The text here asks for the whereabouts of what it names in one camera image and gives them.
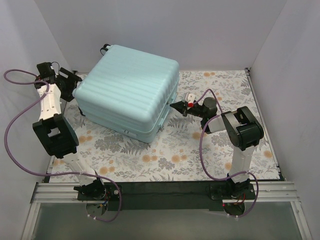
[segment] floral mat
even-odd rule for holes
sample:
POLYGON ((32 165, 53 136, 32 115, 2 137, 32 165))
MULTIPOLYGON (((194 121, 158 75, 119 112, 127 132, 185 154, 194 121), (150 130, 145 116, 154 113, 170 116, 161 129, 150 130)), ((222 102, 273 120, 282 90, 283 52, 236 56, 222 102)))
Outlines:
MULTIPOLYGON (((215 92, 223 111, 248 106, 261 122, 245 71, 180 72, 176 101, 180 101, 185 92, 199 98, 208 88, 215 92)), ((155 140, 148 144, 89 121, 80 115, 75 99, 67 104, 64 115, 78 136, 81 157, 102 176, 116 182, 209 180, 200 163, 202 129, 198 117, 183 117, 173 109, 155 140)), ((232 156, 233 148, 226 131, 205 135, 203 157, 209 173, 217 178, 225 177, 231 168, 232 156)), ((52 173, 70 171, 61 159, 55 159, 49 167, 52 173)), ((253 153, 250 170, 258 179, 279 179, 266 136, 253 153)), ((77 181, 74 175, 50 178, 51 183, 77 181)))

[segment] white enclosure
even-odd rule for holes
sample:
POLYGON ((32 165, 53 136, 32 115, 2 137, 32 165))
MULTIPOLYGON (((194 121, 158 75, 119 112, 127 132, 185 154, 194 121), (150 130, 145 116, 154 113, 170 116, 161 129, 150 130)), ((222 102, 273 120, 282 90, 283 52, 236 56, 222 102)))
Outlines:
MULTIPOLYGON (((36 64, 58 61, 68 68, 55 39, 33 0, 0 0, 1 58, 0 58, 0 135, 3 139, 9 121, 38 99, 32 86, 6 82, 3 73, 8 69, 24 69, 36 73, 36 64)), ((16 81, 33 81, 23 74, 10 75, 16 81)), ((9 132, 12 154, 34 171, 45 172, 50 156, 39 144, 32 123, 39 117, 40 107, 24 114, 9 132)), ((0 239, 20 239, 30 208, 36 181, 15 166, 8 157, 3 141, 0 144, 0 239)))
POLYGON ((103 44, 179 62, 181 70, 252 66, 286 0, 35 0, 72 69, 103 44))
MULTIPOLYGON (((252 84, 284 177, 294 181, 314 239, 320 161, 320 4, 317 0, 0 0, 0 135, 38 99, 33 86, 4 81, 8 69, 37 73, 57 61, 88 72, 103 44, 177 60, 181 70, 251 68, 252 84)), ((26 82, 33 78, 10 75, 26 82)), ((39 107, 12 127, 9 146, 45 172, 50 157, 32 129, 39 107)), ((0 144, 0 239, 20 239, 36 182, 0 144)))

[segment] light blue suitcase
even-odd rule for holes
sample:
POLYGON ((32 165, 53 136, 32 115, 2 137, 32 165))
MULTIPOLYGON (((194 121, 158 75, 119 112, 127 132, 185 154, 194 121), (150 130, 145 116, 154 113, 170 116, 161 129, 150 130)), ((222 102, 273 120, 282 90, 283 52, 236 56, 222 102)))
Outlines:
POLYGON ((177 95, 175 60, 112 45, 73 92, 92 122, 151 143, 177 95))

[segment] black mounting plate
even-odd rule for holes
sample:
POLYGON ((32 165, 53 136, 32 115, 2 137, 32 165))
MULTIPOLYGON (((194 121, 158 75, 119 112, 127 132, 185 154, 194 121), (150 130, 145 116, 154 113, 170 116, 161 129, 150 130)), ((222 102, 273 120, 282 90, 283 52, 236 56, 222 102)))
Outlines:
MULTIPOLYGON (((121 210, 179 210, 209 209, 223 211, 223 200, 231 200, 225 194, 225 181, 162 181, 162 182, 119 182, 122 195, 121 210)), ((117 211, 119 195, 112 183, 104 183, 109 192, 108 211, 117 211)), ((245 199, 253 200, 255 192, 245 193, 245 199)), ((79 201, 97 201, 78 193, 79 201)))

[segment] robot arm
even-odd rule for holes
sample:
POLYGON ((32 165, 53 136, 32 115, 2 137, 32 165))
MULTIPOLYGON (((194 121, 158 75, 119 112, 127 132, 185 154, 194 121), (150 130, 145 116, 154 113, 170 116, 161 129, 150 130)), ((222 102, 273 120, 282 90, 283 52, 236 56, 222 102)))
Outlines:
MULTIPOLYGON (((217 115, 217 102, 212 97, 204 99, 203 104, 194 103, 194 95, 186 93, 180 102, 172 103, 170 106, 180 112, 183 116, 191 114, 202 118, 201 126, 204 128, 207 121, 217 115)), ((236 111, 223 112, 221 116, 213 119, 207 125, 205 132, 212 134, 226 130, 233 144, 233 157, 229 176, 250 169, 252 154, 264 137, 264 130, 254 117, 248 107, 243 106, 236 111)), ((250 184, 247 173, 232 177, 232 195, 241 195, 248 189, 250 184)))
MULTIPOLYGON (((77 153, 79 145, 77 135, 61 113, 60 97, 70 102, 73 99, 72 91, 81 79, 65 69, 62 71, 68 74, 68 78, 56 75, 49 62, 38 64, 37 68, 40 72, 40 79, 49 83, 49 90, 46 92, 47 86, 45 85, 35 86, 40 97, 46 93, 40 102, 39 121, 32 125, 35 134, 46 152, 50 156, 54 155, 62 159, 73 172, 97 175, 77 153), (54 129, 58 129, 57 134, 52 133, 54 129)), ((77 175, 77 178, 80 186, 75 187, 75 190, 97 200, 105 196, 106 189, 100 178, 81 174, 77 175)))

